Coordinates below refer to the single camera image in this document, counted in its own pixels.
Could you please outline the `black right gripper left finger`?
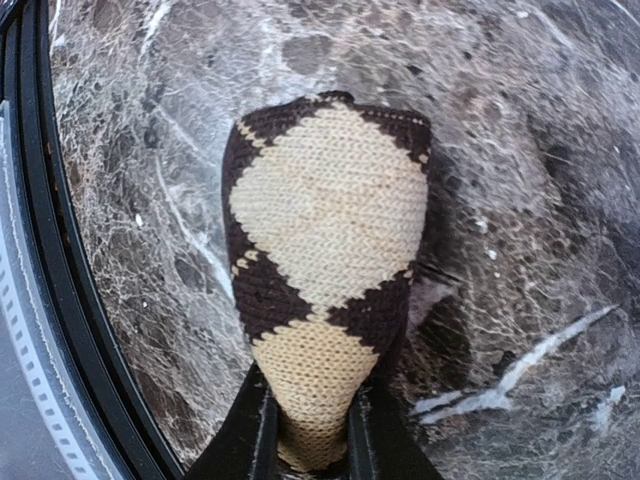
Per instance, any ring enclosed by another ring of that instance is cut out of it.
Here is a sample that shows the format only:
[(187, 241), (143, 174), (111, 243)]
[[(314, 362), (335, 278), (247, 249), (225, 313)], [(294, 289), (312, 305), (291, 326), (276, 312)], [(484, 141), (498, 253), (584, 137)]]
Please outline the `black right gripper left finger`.
[(252, 364), (219, 431), (184, 477), (273, 479), (277, 444), (278, 405), (262, 371)]

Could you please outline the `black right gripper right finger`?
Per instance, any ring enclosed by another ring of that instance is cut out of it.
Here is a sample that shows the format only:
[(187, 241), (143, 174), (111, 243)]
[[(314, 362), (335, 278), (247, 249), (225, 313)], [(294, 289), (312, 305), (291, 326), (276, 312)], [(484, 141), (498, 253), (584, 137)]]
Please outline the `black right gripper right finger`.
[(359, 387), (348, 413), (348, 465), (352, 479), (440, 479), (442, 474), (408, 431), (389, 384), (402, 339)]

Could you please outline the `brown argyle sock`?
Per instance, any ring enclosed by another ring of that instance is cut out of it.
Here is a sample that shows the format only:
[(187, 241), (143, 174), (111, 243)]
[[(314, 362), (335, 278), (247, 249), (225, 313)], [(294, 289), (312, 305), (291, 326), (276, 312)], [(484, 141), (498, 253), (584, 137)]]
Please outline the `brown argyle sock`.
[(319, 472), (357, 391), (394, 371), (425, 242), (429, 118), (324, 91), (232, 126), (221, 199), (236, 309), (278, 405), (277, 453)]

